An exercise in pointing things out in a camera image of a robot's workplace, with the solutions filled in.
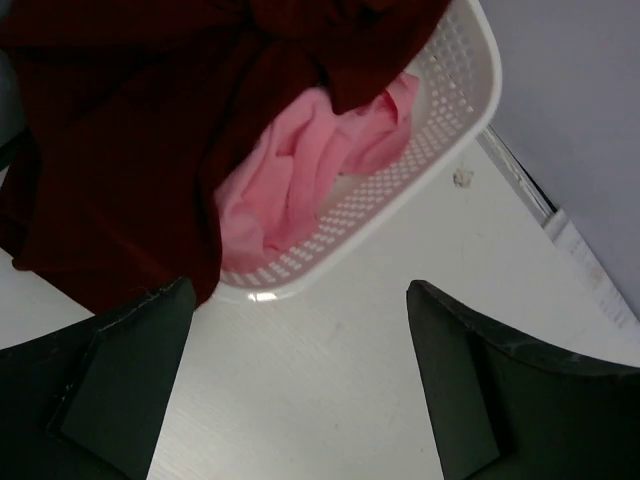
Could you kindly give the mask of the dark red t shirt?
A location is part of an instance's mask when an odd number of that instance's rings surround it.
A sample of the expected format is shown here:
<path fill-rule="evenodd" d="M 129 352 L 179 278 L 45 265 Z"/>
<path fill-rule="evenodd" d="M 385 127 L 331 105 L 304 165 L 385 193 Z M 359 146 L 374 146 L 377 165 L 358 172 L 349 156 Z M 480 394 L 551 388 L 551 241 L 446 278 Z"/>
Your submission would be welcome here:
<path fill-rule="evenodd" d="M 94 313 L 220 276 L 208 199 L 304 90 L 337 113 L 409 65 L 444 1 L 14 1 L 1 21 L 27 136 L 1 246 Z"/>

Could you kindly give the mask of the aluminium table frame rail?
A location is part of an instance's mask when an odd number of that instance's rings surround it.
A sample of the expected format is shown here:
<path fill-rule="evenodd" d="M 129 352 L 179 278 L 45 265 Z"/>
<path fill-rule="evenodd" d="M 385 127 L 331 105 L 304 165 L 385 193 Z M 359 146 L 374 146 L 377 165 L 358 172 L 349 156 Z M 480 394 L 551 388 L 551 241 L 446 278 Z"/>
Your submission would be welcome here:
<path fill-rule="evenodd" d="M 637 327 L 639 321 L 636 315 L 565 211 L 545 196 L 492 128 L 486 128 L 478 136 L 478 143 L 527 206 L 605 317 L 620 329 Z"/>

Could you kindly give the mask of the pink t shirt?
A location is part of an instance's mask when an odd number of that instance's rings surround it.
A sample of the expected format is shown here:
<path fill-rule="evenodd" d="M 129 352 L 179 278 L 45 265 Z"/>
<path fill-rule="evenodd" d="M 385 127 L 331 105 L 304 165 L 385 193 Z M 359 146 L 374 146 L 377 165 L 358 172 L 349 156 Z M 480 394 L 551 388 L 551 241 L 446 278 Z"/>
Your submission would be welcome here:
<path fill-rule="evenodd" d="M 222 267 L 250 273 L 303 240 L 341 174 L 372 174 L 411 137 L 418 77 L 401 73 L 371 103 L 337 115 L 328 93 L 304 91 L 265 129 L 215 192 Z"/>

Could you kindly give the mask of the small crumpled paper scrap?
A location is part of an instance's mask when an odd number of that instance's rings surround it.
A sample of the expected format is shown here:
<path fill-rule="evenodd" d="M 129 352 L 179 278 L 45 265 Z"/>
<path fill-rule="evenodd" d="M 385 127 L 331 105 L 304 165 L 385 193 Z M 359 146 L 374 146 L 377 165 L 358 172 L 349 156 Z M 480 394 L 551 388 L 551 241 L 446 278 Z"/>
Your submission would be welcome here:
<path fill-rule="evenodd" d="M 471 187 L 475 172 L 466 168 L 457 168 L 452 175 L 455 187 L 468 189 Z"/>

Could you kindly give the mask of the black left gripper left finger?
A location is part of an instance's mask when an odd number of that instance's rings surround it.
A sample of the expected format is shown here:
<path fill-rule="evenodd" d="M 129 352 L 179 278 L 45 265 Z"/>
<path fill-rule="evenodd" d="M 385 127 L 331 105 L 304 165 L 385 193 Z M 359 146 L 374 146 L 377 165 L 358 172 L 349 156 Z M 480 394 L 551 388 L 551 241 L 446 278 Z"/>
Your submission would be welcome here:
<path fill-rule="evenodd" d="M 180 278 L 3 349 L 2 478 L 146 478 L 194 310 Z"/>

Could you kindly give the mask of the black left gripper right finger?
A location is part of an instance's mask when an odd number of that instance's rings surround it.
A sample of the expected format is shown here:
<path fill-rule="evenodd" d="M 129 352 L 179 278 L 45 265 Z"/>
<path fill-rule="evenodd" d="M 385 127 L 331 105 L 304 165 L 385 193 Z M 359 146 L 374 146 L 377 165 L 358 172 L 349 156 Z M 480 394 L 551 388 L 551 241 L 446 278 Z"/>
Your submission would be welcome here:
<path fill-rule="evenodd" d="M 447 479 L 635 479 L 639 371 L 502 324 L 413 281 L 408 321 Z"/>

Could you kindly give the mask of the white plastic basket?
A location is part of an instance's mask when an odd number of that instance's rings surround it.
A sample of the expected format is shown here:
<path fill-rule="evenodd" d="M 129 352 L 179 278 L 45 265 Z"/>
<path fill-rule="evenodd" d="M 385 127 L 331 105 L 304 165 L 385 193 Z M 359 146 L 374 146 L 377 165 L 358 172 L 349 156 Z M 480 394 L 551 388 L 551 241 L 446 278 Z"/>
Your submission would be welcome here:
<path fill-rule="evenodd" d="M 339 179 L 309 236 L 255 271 L 222 272 L 217 299 L 270 302 L 310 287 L 482 133 L 497 110 L 503 75 L 481 4 L 452 2 L 408 70 L 420 78 L 421 86 L 413 107 L 412 138 L 403 156 L 374 175 Z"/>

